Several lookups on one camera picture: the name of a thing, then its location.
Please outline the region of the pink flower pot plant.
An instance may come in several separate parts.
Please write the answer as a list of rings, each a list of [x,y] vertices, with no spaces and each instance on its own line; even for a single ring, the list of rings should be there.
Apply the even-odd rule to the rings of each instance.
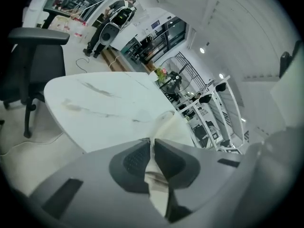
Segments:
[[[158,77],[158,81],[163,83],[167,77],[167,71],[165,68],[158,67],[155,69],[155,73]]]

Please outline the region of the dark clothes rack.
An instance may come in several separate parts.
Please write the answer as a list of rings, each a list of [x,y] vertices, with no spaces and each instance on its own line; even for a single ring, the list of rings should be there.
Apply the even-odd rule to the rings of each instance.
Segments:
[[[152,34],[149,34],[145,39],[141,41],[141,47],[139,48],[139,60],[141,63],[146,64],[147,56],[153,51],[155,42]]]

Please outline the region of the black mesh office chair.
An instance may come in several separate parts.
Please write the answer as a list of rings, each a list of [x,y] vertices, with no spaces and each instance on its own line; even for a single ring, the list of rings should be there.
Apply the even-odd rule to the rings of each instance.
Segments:
[[[70,15],[57,9],[45,8],[49,13],[41,28],[14,28],[8,35],[8,42],[14,45],[9,63],[0,73],[0,101],[5,109],[10,103],[20,101],[25,105],[24,137],[30,138],[30,113],[36,109],[33,100],[45,101],[43,91],[46,84],[66,75],[62,46],[70,35],[50,30],[57,16]]]

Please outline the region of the cluster of clear water jugs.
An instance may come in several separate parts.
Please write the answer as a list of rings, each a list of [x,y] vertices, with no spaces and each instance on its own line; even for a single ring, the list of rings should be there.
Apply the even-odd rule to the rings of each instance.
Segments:
[[[87,24],[78,19],[56,16],[54,28],[58,31],[68,33],[70,40],[80,43],[87,29]]]

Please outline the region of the black standing fan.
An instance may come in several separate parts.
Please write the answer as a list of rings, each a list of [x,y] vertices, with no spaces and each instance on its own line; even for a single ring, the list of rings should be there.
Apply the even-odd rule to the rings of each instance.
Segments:
[[[194,69],[190,62],[182,57],[168,58],[160,66],[159,88],[167,94],[182,93],[190,85],[194,77]]]

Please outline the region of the beige towel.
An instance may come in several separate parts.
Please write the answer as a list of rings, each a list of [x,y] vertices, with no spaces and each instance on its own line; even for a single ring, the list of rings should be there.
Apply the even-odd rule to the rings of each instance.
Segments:
[[[150,160],[145,169],[144,181],[148,184],[149,191],[168,192],[168,182],[155,160],[155,140],[169,133],[169,128],[177,119],[177,112],[166,111],[159,115],[152,123],[148,134],[150,141]]]

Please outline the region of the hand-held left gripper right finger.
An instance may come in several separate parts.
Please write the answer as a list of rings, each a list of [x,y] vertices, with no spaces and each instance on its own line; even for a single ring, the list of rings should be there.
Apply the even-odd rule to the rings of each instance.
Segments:
[[[169,188],[165,218],[174,223],[192,213],[178,203],[174,191],[188,188],[195,181],[200,173],[200,163],[195,157],[160,139],[155,140],[154,153]]]

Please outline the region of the wooden step platform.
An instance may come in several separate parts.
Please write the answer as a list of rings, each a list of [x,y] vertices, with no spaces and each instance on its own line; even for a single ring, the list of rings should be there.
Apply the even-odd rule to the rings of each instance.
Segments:
[[[102,50],[101,56],[112,72],[131,72],[128,61],[125,61],[122,53],[112,47]]]

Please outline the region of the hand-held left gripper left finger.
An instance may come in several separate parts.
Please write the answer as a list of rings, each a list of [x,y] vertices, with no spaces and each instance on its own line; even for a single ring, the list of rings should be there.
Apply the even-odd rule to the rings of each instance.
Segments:
[[[150,158],[150,140],[141,140],[113,156],[109,164],[110,175],[126,192],[148,194],[149,186],[144,178]]]

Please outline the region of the white shelving rack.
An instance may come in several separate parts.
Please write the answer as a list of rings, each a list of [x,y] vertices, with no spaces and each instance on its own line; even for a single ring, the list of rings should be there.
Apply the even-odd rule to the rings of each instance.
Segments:
[[[175,107],[184,120],[187,114],[193,117],[186,124],[197,148],[242,154],[241,147],[246,143],[243,120],[229,80],[230,76],[212,81],[197,93],[198,99],[191,101],[190,96]],[[217,92],[216,86],[224,82],[226,90]],[[200,104],[199,98],[205,95],[212,95],[210,102]]]

